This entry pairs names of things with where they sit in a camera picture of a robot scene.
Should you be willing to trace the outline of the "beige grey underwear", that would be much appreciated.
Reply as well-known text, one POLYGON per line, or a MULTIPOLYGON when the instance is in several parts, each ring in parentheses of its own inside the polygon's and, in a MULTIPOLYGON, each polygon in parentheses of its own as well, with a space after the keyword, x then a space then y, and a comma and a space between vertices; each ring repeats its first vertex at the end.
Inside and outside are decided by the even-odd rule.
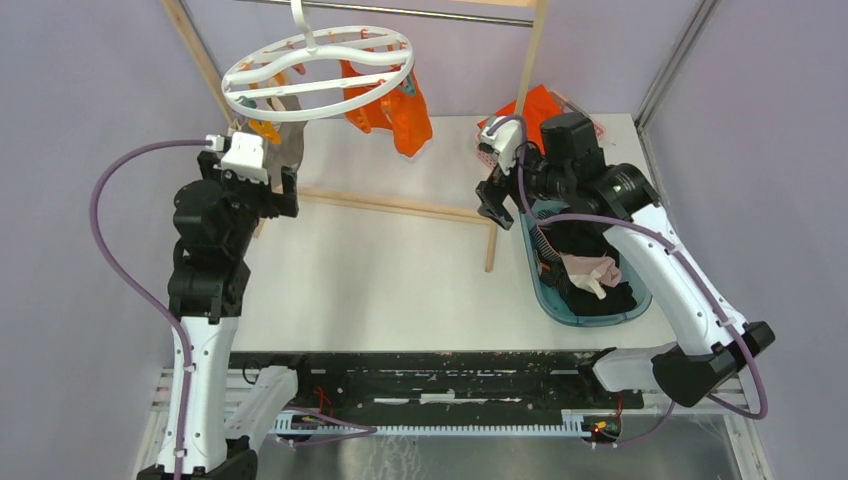
POLYGON ((264 166, 275 180, 284 167, 297 171, 304 158, 307 121, 268 122, 249 120, 248 126, 266 140, 264 166))

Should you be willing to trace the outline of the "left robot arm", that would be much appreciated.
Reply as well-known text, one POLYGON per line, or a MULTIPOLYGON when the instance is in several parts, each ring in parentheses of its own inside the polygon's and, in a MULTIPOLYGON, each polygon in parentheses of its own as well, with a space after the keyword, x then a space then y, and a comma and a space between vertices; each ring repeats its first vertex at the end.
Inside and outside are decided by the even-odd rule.
POLYGON ((179 234, 168 281, 177 367, 161 450, 140 479, 253 479, 264 438, 287 403, 307 404, 313 378, 298 369, 260 372, 225 413, 229 360, 251 271, 245 261, 264 219, 299 212, 296 175, 283 169, 276 193, 259 150, 198 157, 201 177, 174 198, 179 234))

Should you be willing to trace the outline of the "white round clip hanger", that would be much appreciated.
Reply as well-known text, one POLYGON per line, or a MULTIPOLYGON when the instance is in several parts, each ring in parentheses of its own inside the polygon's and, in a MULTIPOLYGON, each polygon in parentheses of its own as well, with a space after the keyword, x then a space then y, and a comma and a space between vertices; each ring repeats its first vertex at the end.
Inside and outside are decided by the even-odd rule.
POLYGON ((246 55, 223 75, 223 99, 239 115, 298 122, 335 117, 378 100, 414 72, 402 33, 372 25, 313 28, 301 1, 290 3, 296 35, 246 55), (256 101, 245 108, 237 98, 256 101))

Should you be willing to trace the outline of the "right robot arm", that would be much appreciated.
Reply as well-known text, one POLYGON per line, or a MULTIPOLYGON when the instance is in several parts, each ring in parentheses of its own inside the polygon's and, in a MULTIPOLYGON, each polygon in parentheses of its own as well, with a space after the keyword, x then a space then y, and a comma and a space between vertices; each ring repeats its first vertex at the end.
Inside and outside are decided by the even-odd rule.
POLYGON ((642 171, 609 164, 592 121, 581 113, 544 120, 540 134, 539 142, 531 141, 518 115, 483 123, 478 148, 494 165, 476 189, 480 215, 509 229, 506 199, 529 220, 536 217, 534 202, 562 202, 565 211, 544 224, 577 223, 602 235, 644 282, 675 335, 659 347, 603 352, 577 382, 580 400, 602 408, 621 390, 659 390, 692 407, 714 400, 717 388, 742 371, 763 393, 756 358, 775 342, 773 329, 747 319, 707 278, 642 171))

